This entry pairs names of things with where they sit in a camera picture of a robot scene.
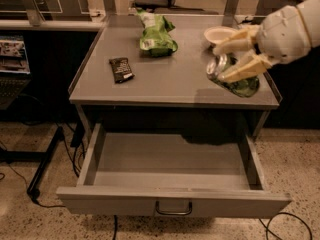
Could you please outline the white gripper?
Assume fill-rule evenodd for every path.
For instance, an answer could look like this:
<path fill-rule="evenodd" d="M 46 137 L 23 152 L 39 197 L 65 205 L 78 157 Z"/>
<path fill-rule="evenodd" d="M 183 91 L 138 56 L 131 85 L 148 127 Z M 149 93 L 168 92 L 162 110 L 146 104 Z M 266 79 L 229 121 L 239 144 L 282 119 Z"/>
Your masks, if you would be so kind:
<path fill-rule="evenodd" d="M 218 74 L 218 80 L 233 83 L 255 77 L 275 64 L 289 64 L 312 48 L 310 8 L 285 6 L 258 25 L 248 25 L 219 41 L 214 55 L 246 52 L 235 65 Z M 262 54 L 257 54 L 255 45 Z"/>

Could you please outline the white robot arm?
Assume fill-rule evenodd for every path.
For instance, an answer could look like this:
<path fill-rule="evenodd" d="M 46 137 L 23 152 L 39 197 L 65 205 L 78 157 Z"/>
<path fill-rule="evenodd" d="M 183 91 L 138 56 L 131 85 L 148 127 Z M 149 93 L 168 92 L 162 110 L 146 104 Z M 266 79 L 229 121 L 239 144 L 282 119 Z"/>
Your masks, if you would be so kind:
<path fill-rule="evenodd" d="M 277 64 L 289 64 L 320 46 L 320 0 L 305 0 L 269 14 L 219 41 L 215 55 L 243 52 L 237 63 L 219 73 L 226 83 L 255 77 Z"/>

